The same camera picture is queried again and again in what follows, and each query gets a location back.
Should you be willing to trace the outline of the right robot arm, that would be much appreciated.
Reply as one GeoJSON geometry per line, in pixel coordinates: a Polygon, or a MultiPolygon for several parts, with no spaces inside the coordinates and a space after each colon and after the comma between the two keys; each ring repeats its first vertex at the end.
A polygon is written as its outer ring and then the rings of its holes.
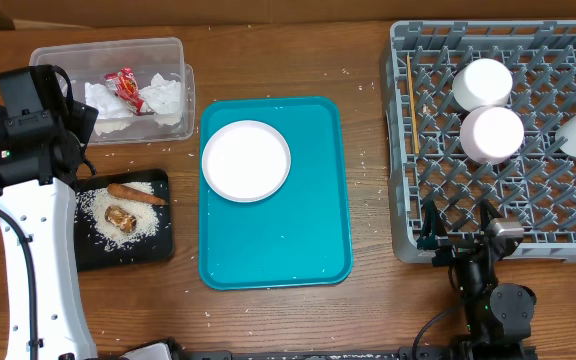
{"type": "Polygon", "coordinates": [[[524,238],[524,228],[503,217],[483,200],[478,205],[480,230],[464,239],[450,239],[440,212],[432,201],[424,203],[424,222],[417,240],[419,250],[434,252],[432,265],[446,267],[459,303],[429,320],[416,335],[411,357],[427,355],[420,349],[423,335],[445,316],[462,310],[468,333],[452,338],[438,352],[441,359],[536,359],[523,341],[531,336],[537,297],[527,286],[501,283],[496,262],[512,255],[524,238]]]}

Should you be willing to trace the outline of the red snack wrapper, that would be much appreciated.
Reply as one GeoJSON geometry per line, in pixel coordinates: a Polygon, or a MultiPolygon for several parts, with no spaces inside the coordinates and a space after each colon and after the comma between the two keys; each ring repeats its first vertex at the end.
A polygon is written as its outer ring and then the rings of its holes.
{"type": "Polygon", "coordinates": [[[140,116],[149,112],[146,101],[139,93],[138,83],[131,68],[124,67],[108,73],[104,79],[106,87],[121,99],[132,113],[140,116]]]}

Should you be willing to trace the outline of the golden fried food piece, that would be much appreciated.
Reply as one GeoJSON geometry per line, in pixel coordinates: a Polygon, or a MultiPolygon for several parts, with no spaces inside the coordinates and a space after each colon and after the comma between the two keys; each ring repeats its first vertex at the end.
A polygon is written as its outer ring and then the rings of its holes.
{"type": "Polygon", "coordinates": [[[132,233],[137,226],[134,215],[117,205],[111,205],[105,210],[105,220],[118,228],[122,233],[132,233]]]}

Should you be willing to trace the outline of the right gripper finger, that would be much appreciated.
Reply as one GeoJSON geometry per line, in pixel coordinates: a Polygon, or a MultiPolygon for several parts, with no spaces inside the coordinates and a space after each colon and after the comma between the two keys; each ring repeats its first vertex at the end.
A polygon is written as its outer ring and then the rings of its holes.
{"type": "Polygon", "coordinates": [[[426,201],[423,205],[423,211],[424,220],[417,245],[442,246],[447,240],[447,231],[435,202],[426,201]]]}
{"type": "Polygon", "coordinates": [[[481,235],[488,236],[490,238],[496,237],[496,231],[494,230],[494,225],[492,222],[495,219],[500,219],[502,215],[497,211],[497,209],[490,203],[489,200],[483,199],[478,203],[479,215],[480,215],[480,233],[481,235]]]}

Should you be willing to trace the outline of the brown fried stick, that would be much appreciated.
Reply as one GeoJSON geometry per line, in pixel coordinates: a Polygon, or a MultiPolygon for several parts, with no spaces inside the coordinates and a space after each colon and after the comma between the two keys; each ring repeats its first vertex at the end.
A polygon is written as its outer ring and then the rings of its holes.
{"type": "Polygon", "coordinates": [[[142,192],[140,190],[117,183],[111,183],[107,186],[107,192],[119,199],[131,200],[140,203],[146,203],[157,206],[167,206],[168,202],[162,198],[142,192]]]}

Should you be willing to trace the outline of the silver foil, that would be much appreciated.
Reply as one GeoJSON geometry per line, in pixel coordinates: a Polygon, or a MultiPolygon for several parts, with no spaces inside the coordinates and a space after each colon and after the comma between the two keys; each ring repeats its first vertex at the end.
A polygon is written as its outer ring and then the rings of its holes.
{"type": "Polygon", "coordinates": [[[157,73],[149,86],[139,91],[143,100],[155,113],[159,125],[173,126],[181,121],[176,113],[181,108],[182,85],[177,80],[166,80],[157,73]]]}

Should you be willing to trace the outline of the wooden chopstick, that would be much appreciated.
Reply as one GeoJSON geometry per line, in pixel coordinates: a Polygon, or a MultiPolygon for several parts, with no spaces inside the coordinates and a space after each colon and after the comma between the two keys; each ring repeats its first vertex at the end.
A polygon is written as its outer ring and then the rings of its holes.
{"type": "Polygon", "coordinates": [[[417,156],[419,155],[420,149],[419,149],[419,137],[417,131],[414,78],[412,71],[411,56],[409,54],[407,54],[406,56],[406,70],[407,70],[408,96],[409,96],[410,116],[411,116],[413,151],[415,156],[417,156]]]}

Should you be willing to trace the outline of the white napkin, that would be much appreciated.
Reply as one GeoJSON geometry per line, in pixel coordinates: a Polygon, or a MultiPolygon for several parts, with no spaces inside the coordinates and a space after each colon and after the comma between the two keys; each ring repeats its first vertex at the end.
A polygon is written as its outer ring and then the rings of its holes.
{"type": "Polygon", "coordinates": [[[94,131],[98,136],[120,131],[130,125],[133,113],[127,104],[116,97],[105,85],[85,83],[85,102],[98,110],[94,131]]]}

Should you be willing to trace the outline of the pale green bowl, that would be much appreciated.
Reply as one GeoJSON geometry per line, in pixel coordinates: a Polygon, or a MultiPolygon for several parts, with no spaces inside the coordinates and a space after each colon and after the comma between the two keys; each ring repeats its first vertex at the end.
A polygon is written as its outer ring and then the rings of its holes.
{"type": "Polygon", "coordinates": [[[457,73],[452,92],[457,104],[466,111],[485,106],[503,106],[513,86],[508,68],[493,59],[478,59],[457,73]]]}

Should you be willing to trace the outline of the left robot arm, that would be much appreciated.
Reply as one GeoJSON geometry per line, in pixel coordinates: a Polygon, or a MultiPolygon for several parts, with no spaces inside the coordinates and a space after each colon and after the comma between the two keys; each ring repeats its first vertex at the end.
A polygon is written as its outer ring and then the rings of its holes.
{"type": "Polygon", "coordinates": [[[98,115],[56,65],[0,73],[9,359],[97,359],[74,249],[77,171],[98,115]]]}

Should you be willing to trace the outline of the large white plate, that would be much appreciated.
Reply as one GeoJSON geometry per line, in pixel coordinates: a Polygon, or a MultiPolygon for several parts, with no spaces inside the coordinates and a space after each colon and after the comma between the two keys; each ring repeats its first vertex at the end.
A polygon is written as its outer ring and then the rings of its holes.
{"type": "Polygon", "coordinates": [[[240,120],[223,126],[209,138],[201,169],[207,184],[222,198],[252,203],[282,187],[291,161],[288,143],[274,127],[240,120]]]}

